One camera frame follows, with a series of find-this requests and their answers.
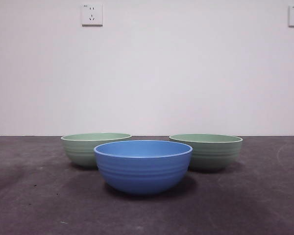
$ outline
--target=bowl rim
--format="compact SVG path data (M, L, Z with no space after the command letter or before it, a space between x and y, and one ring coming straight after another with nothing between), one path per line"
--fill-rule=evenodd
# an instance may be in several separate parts
M227 137L235 137L235 138L238 138L237 141L220 141L220 142L215 142L215 141L185 141L185 140L178 140L178 139L175 139L174 137L175 136L181 136L181 135L210 135L210 136L227 136ZM169 136L169 139L170 140L174 140L174 141L183 141L183 142L189 142L189 143L238 143L238 142L242 142L243 141L243 138L241 137L238 137L238 136L231 136L231 135L219 135L219 134L207 134L207 133L184 133L184 134L176 134L176 135L171 135Z
M66 137L69 136L78 136L78 135L90 135L90 134L123 134L123 135L128 135L127 137L122 137L122 138L111 138L111 139L104 139L104 140L68 140ZM94 141L116 141L116 140L123 140L127 138L131 138L132 135L127 134L127 133L117 133L117 132L91 132L91 133L80 133L80 134L72 134L72 135L66 135L62 136L61 140L63 141L77 141L77 142L94 142Z
M129 141L118 141L117 143L122 143L122 142L135 142L135 141L140 141L140 142L147 142L147 141L152 141L152 142L169 142L169 143L173 143L172 141L158 141L158 140L129 140ZM101 154L101 155L104 155L104 156L108 156L108 157L115 157L115 158L129 158L129 159L137 159L137 158L141 158L141 159L154 159L154 158L168 158L168 157L175 157L175 156L179 156L179 155L184 155L184 154L188 154L188 153L191 153L192 150L193 150L193 147L191 147L190 145L188 144L185 144L185 143L179 143L179 142L174 142L174 143L178 143L178 144L182 144L182 145L185 145L189 148L189 150L183 152L183 153L176 153L176 154L169 154L169 155L162 155L162 156L152 156L152 157L146 157L146 156L124 156L124 155L116 155L116 154L107 154L107 153L102 153L102 152L99 152L97 150L97 148L99 148L100 146L103 146L103 145L107 145L107 144L113 144L115 142L109 142L109 143L103 143L103 144L100 144L98 146L96 146L94 148L94 152L96 154Z

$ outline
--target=ribbed bowl exterior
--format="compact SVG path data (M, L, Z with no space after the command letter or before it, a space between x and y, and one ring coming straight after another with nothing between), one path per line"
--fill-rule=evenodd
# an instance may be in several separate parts
M160 158L122 158L96 153L107 184L130 194L156 194L176 185L186 173L191 152Z
M190 145L193 148L190 169L215 171L227 167L239 156L242 147L240 142L200 143L177 141Z
M96 167L96 157L94 156L94 148L100 144L123 141L129 138L112 141L68 141L61 140L63 148L68 158L77 165L83 167Z

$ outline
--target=concrete floor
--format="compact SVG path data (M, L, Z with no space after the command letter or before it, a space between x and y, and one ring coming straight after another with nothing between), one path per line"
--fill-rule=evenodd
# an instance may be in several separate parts
M159 139L167 137L134 137ZM244 137L237 162L130 196L59 137L0 137L0 235L294 235L294 137Z

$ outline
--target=ceramic bowl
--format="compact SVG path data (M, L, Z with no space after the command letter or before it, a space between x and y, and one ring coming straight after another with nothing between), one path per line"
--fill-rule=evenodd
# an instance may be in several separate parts
M169 138L193 147L190 169L206 171L217 171L234 162L243 141L236 136L209 134L183 134Z
M192 147L171 141L120 141L94 148L98 169L110 186L130 194L156 194L186 173Z
M122 133L90 133L61 137L68 158L83 167L96 167L94 147L112 141L123 141L131 137Z

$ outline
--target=light green bowl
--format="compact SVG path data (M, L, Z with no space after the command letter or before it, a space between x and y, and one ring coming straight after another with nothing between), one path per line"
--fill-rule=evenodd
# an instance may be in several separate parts
M90 133L61 137L64 150L68 158L83 167L96 167L94 148L97 145L125 141L131 138L129 134L122 133Z
M193 147L190 169L206 171L217 171L234 162L243 141L236 136L210 134L183 134L169 138Z

